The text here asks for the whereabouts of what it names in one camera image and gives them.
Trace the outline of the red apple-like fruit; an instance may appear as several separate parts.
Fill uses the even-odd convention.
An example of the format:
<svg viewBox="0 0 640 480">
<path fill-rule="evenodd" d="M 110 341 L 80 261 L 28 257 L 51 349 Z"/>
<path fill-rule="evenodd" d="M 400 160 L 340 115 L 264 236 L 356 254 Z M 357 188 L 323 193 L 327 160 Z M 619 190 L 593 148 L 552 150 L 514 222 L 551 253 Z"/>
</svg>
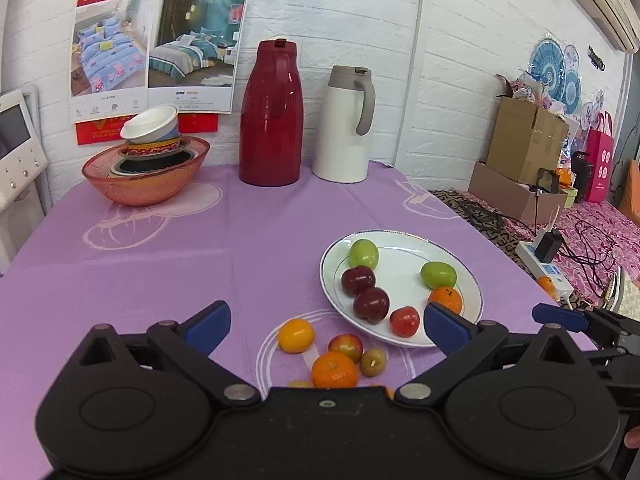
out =
<svg viewBox="0 0 640 480">
<path fill-rule="evenodd" d="M 390 315 L 390 329 L 401 338 L 410 338 L 420 328 L 420 314 L 414 307 L 402 307 Z"/>
</svg>

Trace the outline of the green oval fruit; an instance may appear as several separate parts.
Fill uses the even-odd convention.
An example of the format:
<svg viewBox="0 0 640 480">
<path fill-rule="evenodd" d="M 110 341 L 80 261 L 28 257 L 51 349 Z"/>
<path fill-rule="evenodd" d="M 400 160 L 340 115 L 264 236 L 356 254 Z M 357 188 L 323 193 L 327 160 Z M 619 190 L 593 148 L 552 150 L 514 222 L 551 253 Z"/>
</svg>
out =
<svg viewBox="0 0 640 480">
<path fill-rule="evenodd" d="M 424 285 L 431 290 L 454 287 L 458 280 L 456 269 L 450 264 L 440 261 L 424 263 L 420 275 Z"/>
</svg>

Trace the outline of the dark red plum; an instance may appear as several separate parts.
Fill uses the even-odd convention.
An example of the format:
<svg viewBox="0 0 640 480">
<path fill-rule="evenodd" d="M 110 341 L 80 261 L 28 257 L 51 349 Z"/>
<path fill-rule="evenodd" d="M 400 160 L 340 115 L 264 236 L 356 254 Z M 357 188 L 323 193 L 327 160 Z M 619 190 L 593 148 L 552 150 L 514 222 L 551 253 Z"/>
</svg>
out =
<svg viewBox="0 0 640 480">
<path fill-rule="evenodd" d="M 355 266 L 347 269 L 341 276 L 343 292 L 349 297 L 356 297 L 375 286 L 375 275 L 368 266 Z"/>
<path fill-rule="evenodd" d="M 354 300 L 357 318 L 371 324 L 382 322 L 390 310 L 390 298 L 382 288 L 370 287 L 358 294 Z"/>
</svg>

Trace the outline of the round green fruit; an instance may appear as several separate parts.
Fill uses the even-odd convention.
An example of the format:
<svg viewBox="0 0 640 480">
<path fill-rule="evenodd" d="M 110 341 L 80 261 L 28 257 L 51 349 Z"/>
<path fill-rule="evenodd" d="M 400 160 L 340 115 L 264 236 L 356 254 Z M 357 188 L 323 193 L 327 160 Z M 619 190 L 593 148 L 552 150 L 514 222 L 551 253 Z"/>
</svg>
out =
<svg viewBox="0 0 640 480">
<path fill-rule="evenodd" d="M 348 262 L 352 268 L 366 266 L 374 270 L 378 266 L 378 248 L 370 240 L 360 238 L 355 240 L 349 247 Z"/>
</svg>

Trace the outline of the white power strip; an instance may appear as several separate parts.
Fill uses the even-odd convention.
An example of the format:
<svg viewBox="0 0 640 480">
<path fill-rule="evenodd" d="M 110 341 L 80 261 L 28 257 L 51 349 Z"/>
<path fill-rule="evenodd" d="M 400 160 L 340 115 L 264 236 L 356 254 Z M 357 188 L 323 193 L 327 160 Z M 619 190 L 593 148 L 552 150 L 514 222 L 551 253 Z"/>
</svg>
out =
<svg viewBox="0 0 640 480">
<path fill-rule="evenodd" d="M 533 274 L 534 278 L 550 278 L 555 288 L 555 295 L 558 298 L 570 298 L 570 295 L 574 292 L 574 287 L 567 281 L 555 263 L 542 263 L 537 259 L 533 242 L 519 242 L 515 248 L 515 253 L 522 260 L 526 269 Z"/>
</svg>

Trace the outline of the black power adapter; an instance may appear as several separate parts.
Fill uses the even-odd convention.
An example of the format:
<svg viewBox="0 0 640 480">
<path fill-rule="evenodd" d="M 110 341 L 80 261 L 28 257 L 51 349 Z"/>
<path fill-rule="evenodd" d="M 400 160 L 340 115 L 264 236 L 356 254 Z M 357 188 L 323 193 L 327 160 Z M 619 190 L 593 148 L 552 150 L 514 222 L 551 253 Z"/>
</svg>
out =
<svg viewBox="0 0 640 480">
<path fill-rule="evenodd" d="M 541 263 L 550 263 L 564 243 L 564 237 L 557 229 L 544 230 L 535 246 L 534 255 Z"/>
</svg>

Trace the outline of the front orange citrus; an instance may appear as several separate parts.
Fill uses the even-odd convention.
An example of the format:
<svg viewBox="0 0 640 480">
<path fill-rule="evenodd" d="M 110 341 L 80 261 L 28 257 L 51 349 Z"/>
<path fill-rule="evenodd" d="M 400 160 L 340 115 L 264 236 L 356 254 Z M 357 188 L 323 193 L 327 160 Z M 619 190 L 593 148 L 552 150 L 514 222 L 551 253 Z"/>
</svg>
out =
<svg viewBox="0 0 640 480">
<path fill-rule="evenodd" d="M 386 387 L 383 385 L 370 385 L 371 388 L 382 388 L 385 393 L 386 396 L 390 399 L 393 400 L 395 393 L 393 392 L 393 390 L 390 387 Z"/>
</svg>

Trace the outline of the brownish green fruit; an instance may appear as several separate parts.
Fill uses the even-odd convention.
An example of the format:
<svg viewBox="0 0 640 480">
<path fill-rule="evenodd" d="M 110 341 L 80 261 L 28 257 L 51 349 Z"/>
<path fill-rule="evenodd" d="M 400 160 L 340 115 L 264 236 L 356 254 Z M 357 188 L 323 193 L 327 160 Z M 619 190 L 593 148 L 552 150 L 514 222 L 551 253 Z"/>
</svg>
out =
<svg viewBox="0 0 640 480">
<path fill-rule="evenodd" d="M 313 389 L 314 384 L 312 382 L 304 382 L 303 380 L 293 380 L 288 383 L 288 388 Z"/>
<path fill-rule="evenodd" d="M 372 378 L 381 375 L 388 363 L 387 354 L 379 348 L 372 348 L 363 352 L 359 360 L 360 373 Z"/>
</svg>

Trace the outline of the small yellow orange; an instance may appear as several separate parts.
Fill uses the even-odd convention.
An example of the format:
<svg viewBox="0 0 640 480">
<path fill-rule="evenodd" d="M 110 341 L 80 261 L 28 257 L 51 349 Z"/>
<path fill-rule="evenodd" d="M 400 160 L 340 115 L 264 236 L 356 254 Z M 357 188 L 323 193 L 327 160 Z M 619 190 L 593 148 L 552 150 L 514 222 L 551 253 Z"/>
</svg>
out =
<svg viewBox="0 0 640 480">
<path fill-rule="evenodd" d="M 278 345 L 286 353 L 303 353 L 314 343 L 314 328 L 303 318 L 285 322 L 278 333 Z"/>
</svg>

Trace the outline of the white round plate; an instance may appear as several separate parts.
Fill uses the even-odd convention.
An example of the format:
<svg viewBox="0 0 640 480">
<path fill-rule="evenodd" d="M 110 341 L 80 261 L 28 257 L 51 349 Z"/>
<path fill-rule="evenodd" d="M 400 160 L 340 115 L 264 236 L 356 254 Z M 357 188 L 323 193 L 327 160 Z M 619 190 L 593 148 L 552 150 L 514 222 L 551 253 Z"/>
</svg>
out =
<svg viewBox="0 0 640 480">
<path fill-rule="evenodd" d="M 369 230 L 342 237 L 328 248 L 320 259 L 320 284 L 334 310 L 347 322 L 367 335 L 394 346 L 426 349 L 434 342 L 419 328 L 415 335 L 404 338 L 390 328 L 390 322 L 378 324 L 358 318 L 352 306 L 352 298 L 344 292 L 341 277 L 349 268 L 349 249 L 357 240 L 370 240 L 378 248 L 378 266 L 373 270 L 376 284 L 390 297 L 390 310 L 414 307 L 424 312 L 428 294 L 431 292 L 420 277 L 420 270 L 430 261 L 450 264 L 457 272 L 454 289 L 462 299 L 461 316 L 471 323 L 480 320 L 484 310 L 484 297 L 480 285 L 470 269 L 452 252 L 424 240 L 420 236 L 399 231 Z"/>
</svg>

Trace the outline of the leopard print cloth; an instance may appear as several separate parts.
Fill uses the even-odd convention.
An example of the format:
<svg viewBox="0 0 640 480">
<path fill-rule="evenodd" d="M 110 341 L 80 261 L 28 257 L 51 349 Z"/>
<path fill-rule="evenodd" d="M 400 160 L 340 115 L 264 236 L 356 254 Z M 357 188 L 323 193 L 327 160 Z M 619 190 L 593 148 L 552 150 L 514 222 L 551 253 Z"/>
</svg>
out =
<svg viewBox="0 0 640 480">
<path fill-rule="evenodd" d="M 481 200 L 476 200 L 469 193 L 441 190 L 432 191 L 432 194 L 496 245 L 530 278 L 534 277 L 515 252 L 518 242 L 533 238 L 530 226 L 502 218 L 495 208 L 487 206 Z M 564 256 L 557 256 L 555 262 L 574 287 L 574 292 L 570 295 L 570 303 L 574 307 L 594 307 L 598 297 L 593 295 L 580 265 Z"/>
</svg>

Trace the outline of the red yellow peach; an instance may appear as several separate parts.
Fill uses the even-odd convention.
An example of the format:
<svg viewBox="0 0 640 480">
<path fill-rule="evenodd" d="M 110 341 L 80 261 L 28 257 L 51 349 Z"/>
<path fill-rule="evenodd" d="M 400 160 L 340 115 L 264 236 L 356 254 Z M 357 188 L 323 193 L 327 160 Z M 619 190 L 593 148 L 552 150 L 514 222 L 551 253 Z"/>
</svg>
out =
<svg viewBox="0 0 640 480">
<path fill-rule="evenodd" d="M 341 334 L 333 337 L 328 344 L 329 352 L 341 353 L 354 363 L 358 363 L 363 355 L 363 343 L 355 334 Z"/>
</svg>

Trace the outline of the flat cardboard box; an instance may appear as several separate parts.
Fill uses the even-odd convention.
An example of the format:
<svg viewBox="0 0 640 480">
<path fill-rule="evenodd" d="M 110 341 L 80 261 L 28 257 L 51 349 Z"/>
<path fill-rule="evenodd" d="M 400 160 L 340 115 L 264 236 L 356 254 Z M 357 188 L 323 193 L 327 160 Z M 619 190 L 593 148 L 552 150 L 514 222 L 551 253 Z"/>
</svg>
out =
<svg viewBox="0 0 640 480">
<path fill-rule="evenodd" d="M 469 192 L 502 214 L 524 222 L 526 226 L 547 224 L 566 202 L 564 193 L 541 193 L 539 196 L 525 184 L 512 181 L 489 169 L 482 162 L 474 166 Z"/>
</svg>

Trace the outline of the large orange mandarin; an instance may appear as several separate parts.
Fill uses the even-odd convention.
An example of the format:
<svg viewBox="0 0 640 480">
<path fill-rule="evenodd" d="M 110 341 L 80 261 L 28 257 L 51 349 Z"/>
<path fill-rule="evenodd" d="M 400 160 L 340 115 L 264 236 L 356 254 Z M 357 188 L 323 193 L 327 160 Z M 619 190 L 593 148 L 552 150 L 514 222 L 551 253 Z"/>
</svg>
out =
<svg viewBox="0 0 640 480">
<path fill-rule="evenodd" d="M 356 364 L 340 352 L 326 352 L 312 364 L 311 382 L 320 389 L 355 388 L 359 380 Z"/>
</svg>

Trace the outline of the orange glass bowl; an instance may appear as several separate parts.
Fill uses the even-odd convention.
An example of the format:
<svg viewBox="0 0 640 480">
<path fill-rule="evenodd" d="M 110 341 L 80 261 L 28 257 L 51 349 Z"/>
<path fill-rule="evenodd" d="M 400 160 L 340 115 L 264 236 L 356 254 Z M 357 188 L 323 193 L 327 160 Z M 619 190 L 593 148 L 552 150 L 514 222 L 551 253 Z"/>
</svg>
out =
<svg viewBox="0 0 640 480">
<path fill-rule="evenodd" d="M 122 148 L 109 148 L 82 167 L 82 175 L 102 195 L 112 202 L 131 207 L 151 206 L 166 202 L 181 192 L 201 168 L 210 145 L 207 141 L 186 136 L 191 141 L 190 149 L 196 155 L 194 159 L 152 174 L 142 176 L 119 177 L 111 174 L 111 166 L 118 159 L 117 152 Z"/>
</svg>

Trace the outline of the pink gift bag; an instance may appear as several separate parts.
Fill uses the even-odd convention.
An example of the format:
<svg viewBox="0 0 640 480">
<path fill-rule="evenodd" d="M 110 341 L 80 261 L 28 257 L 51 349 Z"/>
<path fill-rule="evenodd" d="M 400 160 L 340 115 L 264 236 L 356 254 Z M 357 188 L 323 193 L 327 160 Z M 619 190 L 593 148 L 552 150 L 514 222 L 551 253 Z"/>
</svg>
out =
<svg viewBox="0 0 640 480">
<path fill-rule="evenodd" d="M 598 115 L 597 125 L 587 136 L 586 159 L 592 166 L 586 201 L 601 203 L 605 200 L 610 186 L 614 148 L 613 121 L 608 112 Z"/>
</svg>

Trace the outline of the tall cardboard box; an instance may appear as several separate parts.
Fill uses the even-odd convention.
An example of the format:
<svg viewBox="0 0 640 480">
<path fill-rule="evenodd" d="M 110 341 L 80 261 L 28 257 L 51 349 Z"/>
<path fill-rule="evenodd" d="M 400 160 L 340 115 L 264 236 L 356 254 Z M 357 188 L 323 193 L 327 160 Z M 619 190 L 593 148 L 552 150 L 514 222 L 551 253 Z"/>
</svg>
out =
<svg viewBox="0 0 640 480">
<path fill-rule="evenodd" d="M 558 166 L 567 133 L 567 123 L 545 108 L 502 98 L 486 166 L 512 181 L 534 185 L 539 170 Z"/>
</svg>

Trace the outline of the stacked patterned bowls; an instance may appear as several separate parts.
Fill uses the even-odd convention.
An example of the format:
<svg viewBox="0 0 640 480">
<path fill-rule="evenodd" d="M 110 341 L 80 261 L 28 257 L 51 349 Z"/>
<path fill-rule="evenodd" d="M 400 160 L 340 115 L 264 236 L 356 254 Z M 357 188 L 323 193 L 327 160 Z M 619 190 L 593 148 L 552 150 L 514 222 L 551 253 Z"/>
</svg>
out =
<svg viewBox="0 0 640 480">
<path fill-rule="evenodd" d="M 118 159 L 111 166 L 111 174 L 119 177 L 142 176 L 169 169 L 194 159 L 196 153 L 190 149 L 191 141 L 185 136 L 176 136 L 162 142 L 125 144 L 118 152 Z"/>
</svg>

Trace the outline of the red thermos jug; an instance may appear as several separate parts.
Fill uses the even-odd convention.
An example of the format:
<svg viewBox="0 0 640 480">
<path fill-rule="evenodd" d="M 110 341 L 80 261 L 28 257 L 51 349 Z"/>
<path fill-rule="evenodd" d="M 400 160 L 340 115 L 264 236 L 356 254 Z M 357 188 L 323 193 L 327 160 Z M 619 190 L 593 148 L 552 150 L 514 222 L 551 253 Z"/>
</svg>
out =
<svg viewBox="0 0 640 480">
<path fill-rule="evenodd" d="M 296 43 L 262 41 L 241 110 L 240 179 L 255 186 L 285 186 L 299 179 L 304 100 Z"/>
</svg>

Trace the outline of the white water dispenser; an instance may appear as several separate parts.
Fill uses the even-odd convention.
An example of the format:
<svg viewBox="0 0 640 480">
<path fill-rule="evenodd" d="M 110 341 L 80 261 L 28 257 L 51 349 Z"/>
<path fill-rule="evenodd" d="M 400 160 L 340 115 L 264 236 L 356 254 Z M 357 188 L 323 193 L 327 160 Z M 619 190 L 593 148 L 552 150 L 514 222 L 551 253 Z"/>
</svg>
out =
<svg viewBox="0 0 640 480">
<path fill-rule="evenodd" d="M 1 272 L 51 207 L 35 86 L 1 96 Z"/>
</svg>

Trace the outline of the white thermos jug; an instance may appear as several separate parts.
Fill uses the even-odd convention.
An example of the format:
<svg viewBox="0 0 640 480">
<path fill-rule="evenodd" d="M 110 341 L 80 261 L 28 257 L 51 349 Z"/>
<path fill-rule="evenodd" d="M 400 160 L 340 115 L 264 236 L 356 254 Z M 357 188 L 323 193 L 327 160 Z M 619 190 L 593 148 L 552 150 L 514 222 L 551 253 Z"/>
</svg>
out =
<svg viewBox="0 0 640 480">
<path fill-rule="evenodd" d="M 376 93 L 367 67 L 334 65 L 320 107 L 312 172 L 336 183 L 368 175 Z"/>
</svg>

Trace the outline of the blue paper fan decoration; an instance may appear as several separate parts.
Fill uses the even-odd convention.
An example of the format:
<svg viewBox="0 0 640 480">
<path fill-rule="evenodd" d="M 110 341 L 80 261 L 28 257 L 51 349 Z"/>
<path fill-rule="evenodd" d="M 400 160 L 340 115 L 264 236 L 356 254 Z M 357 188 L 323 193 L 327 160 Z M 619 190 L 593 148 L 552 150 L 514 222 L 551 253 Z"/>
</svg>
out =
<svg viewBox="0 0 640 480">
<path fill-rule="evenodd" d="M 565 111 L 574 115 L 582 99 L 580 57 L 574 44 L 562 47 L 553 38 L 541 39 L 529 58 L 528 72 L 542 82 L 552 100 L 562 102 Z"/>
</svg>

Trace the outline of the bedding calendar poster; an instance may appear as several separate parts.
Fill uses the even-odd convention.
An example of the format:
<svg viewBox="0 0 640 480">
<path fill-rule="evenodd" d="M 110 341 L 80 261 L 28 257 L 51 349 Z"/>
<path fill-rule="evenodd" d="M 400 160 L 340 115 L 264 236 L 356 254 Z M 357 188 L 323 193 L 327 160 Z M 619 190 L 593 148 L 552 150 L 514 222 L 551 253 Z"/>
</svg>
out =
<svg viewBox="0 0 640 480">
<path fill-rule="evenodd" d="M 70 120 L 80 145 L 115 141 L 154 106 L 213 133 L 232 100 L 246 0 L 77 0 Z"/>
</svg>

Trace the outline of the white air conditioner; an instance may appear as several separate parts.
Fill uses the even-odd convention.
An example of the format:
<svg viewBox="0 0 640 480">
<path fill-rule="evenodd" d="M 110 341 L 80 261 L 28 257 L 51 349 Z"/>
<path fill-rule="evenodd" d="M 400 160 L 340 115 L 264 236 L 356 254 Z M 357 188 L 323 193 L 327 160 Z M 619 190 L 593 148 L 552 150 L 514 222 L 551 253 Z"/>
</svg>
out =
<svg viewBox="0 0 640 480">
<path fill-rule="evenodd" d="M 639 15 L 631 0 L 577 0 L 617 50 L 639 50 Z"/>
</svg>

